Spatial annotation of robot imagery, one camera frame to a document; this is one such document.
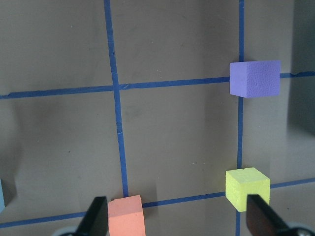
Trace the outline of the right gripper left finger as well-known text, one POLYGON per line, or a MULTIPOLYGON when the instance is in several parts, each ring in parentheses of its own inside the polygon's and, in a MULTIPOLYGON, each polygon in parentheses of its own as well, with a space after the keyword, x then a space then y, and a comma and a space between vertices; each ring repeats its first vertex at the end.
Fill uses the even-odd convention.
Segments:
POLYGON ((105 236, 108 233, 107 198, 95 197, 80 222, 76 236, 105 236))

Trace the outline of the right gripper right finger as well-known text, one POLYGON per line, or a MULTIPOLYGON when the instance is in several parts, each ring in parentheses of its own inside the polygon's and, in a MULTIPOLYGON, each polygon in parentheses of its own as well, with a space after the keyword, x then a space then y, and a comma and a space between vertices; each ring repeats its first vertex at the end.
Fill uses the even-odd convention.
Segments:
POLYGON ((288 225, 260 195, 247 195, 246 224, 252 236, 283 236, 288 225))

